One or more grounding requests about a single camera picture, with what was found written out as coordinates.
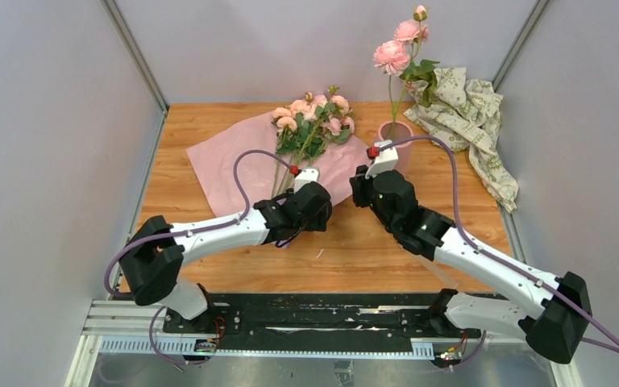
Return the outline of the pink wrapping paper sheet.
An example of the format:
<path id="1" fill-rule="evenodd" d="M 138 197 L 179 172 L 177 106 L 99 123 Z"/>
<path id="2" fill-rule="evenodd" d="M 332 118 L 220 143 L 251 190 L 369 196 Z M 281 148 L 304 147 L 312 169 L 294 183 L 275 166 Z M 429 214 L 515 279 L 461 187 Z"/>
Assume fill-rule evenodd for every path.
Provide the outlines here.
<path id="1" fill-rule="evenodd" d="M 243 152 L 262 149 L 273 152 L 276 131 L 269 113 L 245 119 L 195 144 L 186 150 L 206 201 L 214 215 L 233 214 L 244 208 L 244 200 L 233 177 L 234 162 Z M 351 196 L 349 178 L 357 166 L 366 164 L 367 145 L 351 136 L 342 145 L 331 144 L 312 166 L 319 169 L 319 183 L 329 192 L 331 203 L 337 206 Z M 276 160 L 265 155 L 244 157 L 239 164 L 239 179 L 252 204 L 272 196 L 276 176 Z"/>

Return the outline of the beige ribbon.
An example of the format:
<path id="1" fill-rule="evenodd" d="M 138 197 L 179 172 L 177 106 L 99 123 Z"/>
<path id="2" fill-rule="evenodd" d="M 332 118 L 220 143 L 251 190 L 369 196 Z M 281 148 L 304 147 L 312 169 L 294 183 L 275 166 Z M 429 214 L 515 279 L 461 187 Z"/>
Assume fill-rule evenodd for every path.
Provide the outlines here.
<path id="1" fill-rule="evenodd" d="M 426 259 L 424 256 L 414 254 L 406 250 L 402 245 L 398 244 L 398 248 L 404 252 L 407 252 L 414 259 L 416 259 L 424 268 L 434 274 L 442 283 L 444 289 L 458 289 L 459 283 L 455 278 L 447 274 L 442 268 L 437 266 L 434 262 Z"/>

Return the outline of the pink cylindrical vase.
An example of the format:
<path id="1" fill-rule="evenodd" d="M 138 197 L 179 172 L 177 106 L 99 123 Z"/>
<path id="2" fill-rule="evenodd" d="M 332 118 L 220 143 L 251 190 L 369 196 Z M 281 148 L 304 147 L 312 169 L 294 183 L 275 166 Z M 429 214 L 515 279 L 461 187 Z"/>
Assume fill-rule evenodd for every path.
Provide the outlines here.
<path id="1" fill-rule="evenodd" d="M 376 138 L 374 144 L 378 144 L 385 140 L 391 140 L 396 142 L 397 140 L 407 139 L 414 135 L 412 128 L 409 124 L 402 121 L 386 122 L 383 123 L 376 131 Z M 398 162 L 395 169 L 401 174 L 405 175 L 409 167 L 409 160 L 413 150 L 413 143 L 398 144 L 394 147 L 397 150 Z"/>

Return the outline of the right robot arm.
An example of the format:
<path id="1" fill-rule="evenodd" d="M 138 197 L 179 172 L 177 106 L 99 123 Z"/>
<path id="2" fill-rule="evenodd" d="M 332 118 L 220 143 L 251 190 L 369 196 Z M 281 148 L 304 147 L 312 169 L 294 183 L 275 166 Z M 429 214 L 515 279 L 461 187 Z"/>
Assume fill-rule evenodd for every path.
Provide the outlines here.
<path id="1" fill-rule="evenodd" d="M 397 170 L 372 175 L 360 165 L 349 182 L 355 205 L 369 208 L 404 250 L 465 272 L 502 296 L 483 300 L 444 289 L 427 316 L 433 333 L 445 337 L 458 328 L 501 333 L 524 339 L 552 362 L 572 361 L 592 317 L 581 276 L 544 272 L 462 235 L 452 219 L 419 205 L 413 185 Z"/>

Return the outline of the purple flower bouquet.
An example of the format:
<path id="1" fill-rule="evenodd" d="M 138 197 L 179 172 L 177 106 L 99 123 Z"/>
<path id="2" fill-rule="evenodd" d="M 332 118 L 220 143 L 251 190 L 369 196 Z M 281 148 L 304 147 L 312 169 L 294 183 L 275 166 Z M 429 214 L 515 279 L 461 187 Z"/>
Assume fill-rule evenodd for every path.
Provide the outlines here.
<path id="1" fill-rule="evenodd" d="M 330 145 L 343 145 L 355 134 L 349 101 L 331 85 L 324 94 L 302 98 L 272 111 L 276 130 L 275 151 L 289 164 L 311 166 Z"/>

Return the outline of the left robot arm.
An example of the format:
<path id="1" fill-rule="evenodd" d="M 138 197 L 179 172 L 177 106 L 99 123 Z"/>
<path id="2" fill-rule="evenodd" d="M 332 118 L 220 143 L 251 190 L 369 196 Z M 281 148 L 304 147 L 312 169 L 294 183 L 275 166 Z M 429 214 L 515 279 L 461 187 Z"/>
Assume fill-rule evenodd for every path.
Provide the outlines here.
<path id="1" fill-rule="evenodd" d="M 257 202 L 241 213 L 197 223 L 150 218 L 120 252 L 118 263 L 137 306 L 160 305 L 196 333 L 221 324 L 203 285 L 182 281 L 182 267 L 233 248 L 274 244 L 282 248 L 302 232 L 324 232 L 332 213 L 329 192 L 311 181 Z"/>

